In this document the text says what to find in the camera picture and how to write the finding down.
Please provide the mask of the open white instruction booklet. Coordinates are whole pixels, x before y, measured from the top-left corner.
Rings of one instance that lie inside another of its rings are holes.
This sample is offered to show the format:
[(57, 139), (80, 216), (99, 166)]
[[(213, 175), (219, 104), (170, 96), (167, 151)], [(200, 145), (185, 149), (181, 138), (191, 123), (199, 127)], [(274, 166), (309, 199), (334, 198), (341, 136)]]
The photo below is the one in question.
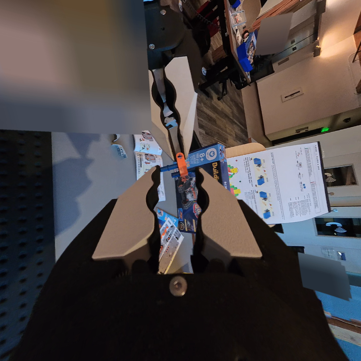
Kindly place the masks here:
[(137, 180), (148, 172), (152, 167), (163, 166), (162, 149), (149, 131), (134, 134), (134, 154), (136, 162)]

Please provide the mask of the blue storage bins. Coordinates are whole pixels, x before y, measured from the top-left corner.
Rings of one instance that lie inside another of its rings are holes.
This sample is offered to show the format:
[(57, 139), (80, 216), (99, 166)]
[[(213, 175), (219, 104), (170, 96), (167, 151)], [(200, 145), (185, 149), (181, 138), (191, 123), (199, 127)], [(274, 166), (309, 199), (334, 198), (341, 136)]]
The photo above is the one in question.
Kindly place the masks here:
[(245, 72), (251, 72), (253, 70), (253, 57), (257, 43), (256, 34), (256, 32), (246, 32), (246, 39), (237, 47), (238, 61)]

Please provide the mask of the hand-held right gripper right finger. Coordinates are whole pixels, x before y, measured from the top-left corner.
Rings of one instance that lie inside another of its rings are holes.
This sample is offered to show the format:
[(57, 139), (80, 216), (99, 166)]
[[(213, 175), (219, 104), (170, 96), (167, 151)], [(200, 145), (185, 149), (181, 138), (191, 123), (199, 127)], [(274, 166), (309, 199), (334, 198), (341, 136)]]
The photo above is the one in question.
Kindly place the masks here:
[(203, 273), (211, 261), (228, 269), (233, 260), (262, 259), (262, 252), (237, 198), (202, 168), (196, 168), (198, 217), (191, 264)]

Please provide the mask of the blue booklet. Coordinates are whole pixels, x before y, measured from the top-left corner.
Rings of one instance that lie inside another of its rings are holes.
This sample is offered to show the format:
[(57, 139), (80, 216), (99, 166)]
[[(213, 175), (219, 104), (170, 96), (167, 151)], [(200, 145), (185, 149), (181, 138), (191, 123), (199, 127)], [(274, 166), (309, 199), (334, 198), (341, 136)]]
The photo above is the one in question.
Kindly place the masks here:
[(164, 232), (166, 232), (165, 234), (167, 234), (169, 232), (172, 233), (173, 231), (175, 231), (177, 236), (181, 235), (180, 231), (178, 230), (178, 223), (179, 223), (178, 218), (168, 214), (167, 212), (159, 208), (155, 208), (155, 213), (158, 218), (159, 231), (161, 237), (163, 237)]

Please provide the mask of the sticker sheet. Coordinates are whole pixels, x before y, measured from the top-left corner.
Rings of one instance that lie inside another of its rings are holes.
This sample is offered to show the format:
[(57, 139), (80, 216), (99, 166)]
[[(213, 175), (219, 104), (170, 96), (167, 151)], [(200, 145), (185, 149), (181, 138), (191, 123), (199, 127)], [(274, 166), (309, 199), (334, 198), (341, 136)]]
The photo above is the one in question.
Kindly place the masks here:
[(158, 274), (167, 274), (184, 237), (170, 218), (160, 228), (160, 236)]

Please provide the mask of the orange toy connector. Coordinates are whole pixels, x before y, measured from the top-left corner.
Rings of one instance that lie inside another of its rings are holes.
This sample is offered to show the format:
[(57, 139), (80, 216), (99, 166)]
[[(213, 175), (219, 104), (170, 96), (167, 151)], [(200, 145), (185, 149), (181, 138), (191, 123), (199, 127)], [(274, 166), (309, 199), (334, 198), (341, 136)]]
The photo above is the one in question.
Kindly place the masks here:
[(182, 152), (176, 154), (177, 167), (179, 170), (179, 176), (185, 177), (188, 175), (187, 164)]

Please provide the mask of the printed instruction sheet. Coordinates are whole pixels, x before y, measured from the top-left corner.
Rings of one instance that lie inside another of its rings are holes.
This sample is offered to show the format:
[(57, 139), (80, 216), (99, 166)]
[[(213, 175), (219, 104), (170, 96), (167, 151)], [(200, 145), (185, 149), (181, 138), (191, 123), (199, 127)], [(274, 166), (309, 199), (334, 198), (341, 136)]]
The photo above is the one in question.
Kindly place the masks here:
[(227, 163), (231, 193), (267, 224), (331, 212), (320, 142), (272, 148)]

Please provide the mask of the grey desk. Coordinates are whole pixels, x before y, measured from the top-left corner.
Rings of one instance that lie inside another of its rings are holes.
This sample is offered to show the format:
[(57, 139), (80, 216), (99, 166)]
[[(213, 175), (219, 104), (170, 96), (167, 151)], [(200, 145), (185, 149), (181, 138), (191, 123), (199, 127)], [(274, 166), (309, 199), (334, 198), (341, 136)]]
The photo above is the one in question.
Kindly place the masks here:
[(133, 135), (52, 132), (55, 260), (85, 226), (136, 181)]

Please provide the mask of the long background workbench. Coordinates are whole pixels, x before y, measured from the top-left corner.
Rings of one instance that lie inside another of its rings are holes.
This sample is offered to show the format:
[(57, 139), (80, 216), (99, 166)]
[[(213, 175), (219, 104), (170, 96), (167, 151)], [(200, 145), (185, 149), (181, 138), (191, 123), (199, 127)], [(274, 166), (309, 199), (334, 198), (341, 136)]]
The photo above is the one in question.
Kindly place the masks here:
[(250, 85), (250, 72), (245, 72), (242, 69), (237, 56), (237, 47), (240, 46), (241, 43), (243, 43), (242, 34), (246, 29), (246, 12), (242, 7), (243, 1), (224, 0), (223, 2), (231, 53), (235, 58), (236, 65), (239, 68), (240, 74), (245, 79), (246, 84)]

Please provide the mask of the blue robot kit box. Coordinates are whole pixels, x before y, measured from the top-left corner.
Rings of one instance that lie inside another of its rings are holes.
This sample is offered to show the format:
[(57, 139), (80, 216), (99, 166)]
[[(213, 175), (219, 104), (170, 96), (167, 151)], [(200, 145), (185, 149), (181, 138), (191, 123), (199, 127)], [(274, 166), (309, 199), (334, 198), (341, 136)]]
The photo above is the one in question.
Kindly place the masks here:
[(221, 143), (215, 143), (192, 151), (188, 154), (186, 164), (188, 179), (185, 182), (180, 180), (178, 172), (172, 176), (175, 181), (178, 229), (181, 232), (195, 233), (197, 220), (201, 214), (201, 207), (197, 203), (198, 190), (196, 188), (195, 168), (204, 169), (212, 178), (230, 191), (225, 146)]

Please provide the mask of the white wall sign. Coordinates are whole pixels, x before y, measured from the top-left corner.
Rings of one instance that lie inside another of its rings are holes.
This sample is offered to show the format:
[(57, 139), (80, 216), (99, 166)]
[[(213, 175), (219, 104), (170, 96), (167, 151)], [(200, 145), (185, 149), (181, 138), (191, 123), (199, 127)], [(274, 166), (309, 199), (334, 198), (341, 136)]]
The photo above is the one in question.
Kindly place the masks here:
[(294, 99), (295, 97), (298, 97), (298, 96), (303, 95), (303, 94), (304, 94), (304, 92), (303, 92), (302, 88), (299, 87), (299, 88), (296, 88), (296, 89), (294, 89), (292, 91), (289, 91), (287, 93), (282, 94), (281, 95), (281, 100), (282, 100), (282, 102), (286, 102), (288, 100)]

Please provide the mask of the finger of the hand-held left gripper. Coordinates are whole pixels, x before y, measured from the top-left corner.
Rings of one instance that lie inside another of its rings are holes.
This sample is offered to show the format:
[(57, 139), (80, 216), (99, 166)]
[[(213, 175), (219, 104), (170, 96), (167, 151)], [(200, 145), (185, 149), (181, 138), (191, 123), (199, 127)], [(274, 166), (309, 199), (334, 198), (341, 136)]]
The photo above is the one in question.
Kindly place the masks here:
[(187, 56), (173, 58), (164, 69), (166, 85), (174, 96), (172, 106), (178, 115), (179, 146), (188, 155), (196, 118), (197, 93), (195, 92)]
[(175, 150), (169, 130), (164, 124), (164, 101), (165, 94), (164, 69), (148, 71), (149, 93), (151, 103), (151, 134), (162, 150), (175, 161)]

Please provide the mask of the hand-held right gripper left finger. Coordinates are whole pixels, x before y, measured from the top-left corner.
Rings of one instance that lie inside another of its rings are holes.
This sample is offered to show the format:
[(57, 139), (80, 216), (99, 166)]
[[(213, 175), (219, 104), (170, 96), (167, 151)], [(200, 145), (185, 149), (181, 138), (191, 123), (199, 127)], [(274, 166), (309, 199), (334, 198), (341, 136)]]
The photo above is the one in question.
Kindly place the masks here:
[(161, 240), (154, 208), (160, 175), (160, 166), (152, 167), (118, 197), (92, 255), (94, 261), (120, 259), (128, 270), (144, 261), (152, 273), (159, 271)]

